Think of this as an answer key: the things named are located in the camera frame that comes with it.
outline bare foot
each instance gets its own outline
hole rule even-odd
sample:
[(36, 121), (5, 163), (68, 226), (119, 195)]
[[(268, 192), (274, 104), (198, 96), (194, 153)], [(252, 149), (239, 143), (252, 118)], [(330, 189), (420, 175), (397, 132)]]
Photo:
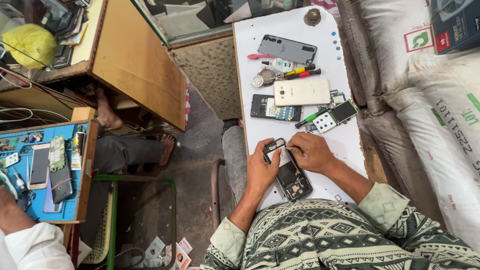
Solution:
[(103, 89), (97, 89), (96, 96), (98, 104), (98, 117), (96, 119), (100, 122), (103, 129), (109, 131), (121, 128), (123, 121), (113, 112), (112, 107), (108, 103), (108, 98), (103, 93)]
[(170, 155), (172, 154), (173, 147), (175, 146), (175, 137), (172, 135), (163, 134), (160, 142), (163, 143), (163, 153), (158, 164), (163, 166), (167, 163)]

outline white table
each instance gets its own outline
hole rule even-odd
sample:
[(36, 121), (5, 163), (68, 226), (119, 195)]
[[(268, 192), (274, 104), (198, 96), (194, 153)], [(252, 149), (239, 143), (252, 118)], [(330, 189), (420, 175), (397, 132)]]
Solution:
[[(304, 15), (312, 8), (318, 8), (322, 16), (320, 23), (316, 26), (308, 26), (303, 22)], [(333, 16), (322, 7), (304, 7), (257, 17), (236, 22), (233, 27), (245, 138), (249, 155), (255, 151), (257, 143), (261, 140), (271, 137), (290, 140), (297, 131), (305, 131), (303, 127), (296, 129), (295, 123), (250, 117), (253, 94), (274, 94), (273, 86), (258, 89), (252, 85), (252, 78), (265, 66), (261, 61), (268, 59), (247, 59), (247, 55), (257, 53), (264, 35), (270, 34), (317, 46), (318, 50), (313, 63), (317, 69), (322, 69), (322, 74), (304, 79), (326, 78), (329, 80), (330, 90), (337, 89), (339, 92), (343, 92), (347, 99), (351, 98), (337, 24)], [(303, 120), (317, 111), (317, 106), (303, 106), (301, 119)], [(364, 156), (360, 149), (360, 134), (356, 117), (352, 117), (347, 124), (341, 124), (325, 132), (323, 136), (330, 150), (338, 159), (367, 177)], [(318, 173), (305, 172), (313, 185), (313, 192), (308, 198), (330, 199), (356, 208), (355, 202), (330, 179)], [(275, 181), (266, 191), (257, 210), (285, 201), (287, 198), (280, 185)]]

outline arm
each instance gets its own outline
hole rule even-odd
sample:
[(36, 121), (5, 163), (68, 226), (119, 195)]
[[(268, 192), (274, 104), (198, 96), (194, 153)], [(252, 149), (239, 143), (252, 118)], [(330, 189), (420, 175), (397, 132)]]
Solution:
[(245, 247), (246, 233), (253, 216), (268, 187), (273, 183), (280, 164), (280, 149), (272, 158), (272, 164), (265, 162), (263, 149), (274, 139), (258, 143), (253, 155), (247, 159), (247, 187), (230, 217), (222, 223), (210, 238), (200, 269), (240, 269), (241, 256)]
[(321, 136), (297, 132), (286, 146), (302, 169), (325, 175), (357, 204), (373, 187), (370, 180), (336, 159)]
[(60, 228), (36, 224), (3, 187), (0, 187), (0, 229), (6, 235), (5, 244), (19, 270), (74, 269), (63, 246)]
[(389, 185), (374, 185), (337, 160), (322, 137), (298, 132), (287, 147), (301, 168), (335, 182), (359, 205), (372, 225), (402, 249), (444, 268), (480, 268), (480, 256), (472, 248), (408, 206), (408, 199)]

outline wooden cabinet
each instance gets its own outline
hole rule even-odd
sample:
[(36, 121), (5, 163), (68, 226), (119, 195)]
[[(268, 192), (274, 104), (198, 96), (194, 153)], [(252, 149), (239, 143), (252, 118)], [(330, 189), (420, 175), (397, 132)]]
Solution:
[[(119, 109), (138, 105), (177, 131), (185, 131), (186, 79), (133, 4), (129, 0), (94, 0), (87, 11), (89, 25), (83, 40), (73, 49), (72, 66), (50, 71), (22, 67), (15, 71), (42, 84), (91, 77), (118, 93), (116, 104), (124, 105)], [(81, 106), (52, 94), (72, 108)], [(72, 116), (72, 110), (50, 94), (17, 88), (5, 80), (0, 81), (2, 101), (17, 107), (51, 110), (68, 119)]]

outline shirt sleeve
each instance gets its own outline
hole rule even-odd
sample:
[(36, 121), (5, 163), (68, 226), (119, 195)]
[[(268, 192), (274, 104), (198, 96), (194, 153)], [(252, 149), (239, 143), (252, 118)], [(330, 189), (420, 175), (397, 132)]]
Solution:
[(203, 270), (238, 270), (247, 236), (228, 218), (210, 238), (212, 243), (205, 255), (200, 269)]
[(5, 244), (18, 270), (74, 270), (63, 246), (63, 233), (55, 225), (39, 223), (9, 234)]
[(414, 255), (447, 269), (480, 269), (477, 252), (450, 232), (441, 230), (438, 222), (417, 212), (408, 201), (391, 186), (375, 183), (360, 202), (359, 210), (388, 240)]

